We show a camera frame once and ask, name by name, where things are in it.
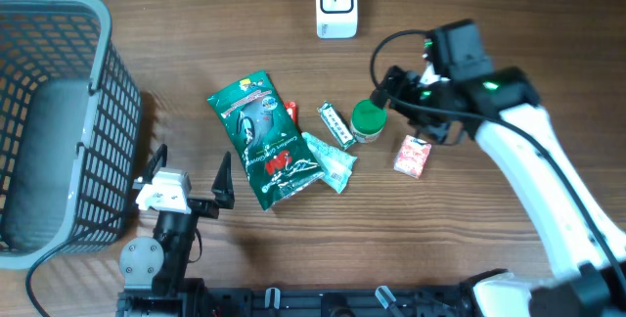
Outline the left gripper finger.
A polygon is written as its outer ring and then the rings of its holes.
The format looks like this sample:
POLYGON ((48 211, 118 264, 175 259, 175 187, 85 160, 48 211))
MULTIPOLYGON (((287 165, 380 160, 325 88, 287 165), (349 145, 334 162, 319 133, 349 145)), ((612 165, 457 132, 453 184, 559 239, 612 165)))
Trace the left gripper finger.
POLYGON ((149 160, 141 174, 142 183, 151 183, 157 172, 167 164, 167 146, 161 144, 149 160))
POLYGON ((214 201, 221 208, 233 208, 235 194, 232 181, 231 153, 226 152, 211 187, 214 201))

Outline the green 3M gloves packet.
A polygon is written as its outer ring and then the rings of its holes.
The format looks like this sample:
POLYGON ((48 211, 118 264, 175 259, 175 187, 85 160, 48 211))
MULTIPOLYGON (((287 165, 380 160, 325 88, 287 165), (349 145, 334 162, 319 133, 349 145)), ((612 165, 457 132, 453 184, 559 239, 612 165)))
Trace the green 3M gloves packet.
POLYGON ((266 71, 231 83, 207 103, 224 126, 262 209, 324 176, 266 71))

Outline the pink Kleenex tissue pack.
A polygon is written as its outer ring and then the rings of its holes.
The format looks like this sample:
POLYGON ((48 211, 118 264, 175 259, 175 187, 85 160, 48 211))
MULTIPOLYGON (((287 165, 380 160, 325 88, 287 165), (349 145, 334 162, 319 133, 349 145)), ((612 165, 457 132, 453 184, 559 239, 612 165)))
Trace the pink Kleenex tissue pack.
POLYGON ((431 145, 425 140, 407 135, 393 163, 393 168, 403 174, 419 179, 424 171, 431 145))

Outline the green lidded small jar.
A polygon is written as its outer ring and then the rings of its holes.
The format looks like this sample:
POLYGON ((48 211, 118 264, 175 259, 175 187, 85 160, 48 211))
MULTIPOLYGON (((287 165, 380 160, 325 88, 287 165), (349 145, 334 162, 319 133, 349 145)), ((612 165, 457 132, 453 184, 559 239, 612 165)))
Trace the green lidded small jar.
POLYGON ((386 124, 386 111, 371 100, 360 101, 353 109, 350 131, 359 143, 372 143, 386 124))

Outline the red Nescafe stick sachet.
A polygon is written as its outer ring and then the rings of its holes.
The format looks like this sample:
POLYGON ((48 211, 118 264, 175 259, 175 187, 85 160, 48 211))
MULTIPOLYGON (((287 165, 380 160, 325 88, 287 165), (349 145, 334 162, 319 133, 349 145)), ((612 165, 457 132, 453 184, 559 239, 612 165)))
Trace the red Nescafe stick sachet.
POLYGON ((286 111, 288 112, 288 115, 290 116, 292 122, 294 124, 297 124, 297 104, 296 104, 296 102, 286 102, 285 103, 285 108, 286 108, 286 111))

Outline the light green wipes packet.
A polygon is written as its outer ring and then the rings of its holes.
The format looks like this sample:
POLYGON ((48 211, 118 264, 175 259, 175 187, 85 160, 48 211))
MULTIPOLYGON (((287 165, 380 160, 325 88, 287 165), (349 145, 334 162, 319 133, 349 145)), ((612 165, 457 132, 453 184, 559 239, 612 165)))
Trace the light green wipes packet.
POLYGON ((323 167, 323 181, 341 194, 347 187, 353 173, 353 166, 358 158, 325 143, 308 132, 302 132, 301 136, 310 152, 323 167))

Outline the white green box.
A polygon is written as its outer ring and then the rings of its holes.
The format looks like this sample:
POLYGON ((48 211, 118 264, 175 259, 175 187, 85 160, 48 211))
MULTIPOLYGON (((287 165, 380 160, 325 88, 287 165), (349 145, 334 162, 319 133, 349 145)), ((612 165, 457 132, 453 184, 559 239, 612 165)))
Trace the white green box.
POLYGON ((325 101, 318 108, 318 114, 344 150, 356 143, 355 137, 333 104, 325 101))

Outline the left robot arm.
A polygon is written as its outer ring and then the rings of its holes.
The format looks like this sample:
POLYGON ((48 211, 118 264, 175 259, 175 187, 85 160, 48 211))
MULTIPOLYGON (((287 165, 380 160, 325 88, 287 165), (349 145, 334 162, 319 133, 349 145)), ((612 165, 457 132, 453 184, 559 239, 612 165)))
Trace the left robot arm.
POLYGON ((201 243, 199 219, 216 219, 234 207, 231 154, 226 153, 213 181, 213 199, 190 196, 187 172, 168 168, 167 146, 159 146, 132 185, 141 210, 158 212, 150 237, 137 237, 121 250, 124 279, 117 316, 218 316, 219 307, 202 278, 188 278, 193 244, 201 243))

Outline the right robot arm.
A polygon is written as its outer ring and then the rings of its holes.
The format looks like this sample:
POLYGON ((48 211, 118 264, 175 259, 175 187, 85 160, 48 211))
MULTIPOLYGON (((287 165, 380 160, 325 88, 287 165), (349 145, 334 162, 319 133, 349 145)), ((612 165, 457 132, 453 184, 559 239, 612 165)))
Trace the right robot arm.
POLYGON ((562 149, 541 98, 517 67, 495 68, 471 20, 426 30, 425 71, 374 80, 372 102, 443 143, 459 123, 502 171, 543 244, 552 275, 524 281, 494 270, 468 283, 477 316, 621 316, 625 234, 562 149))

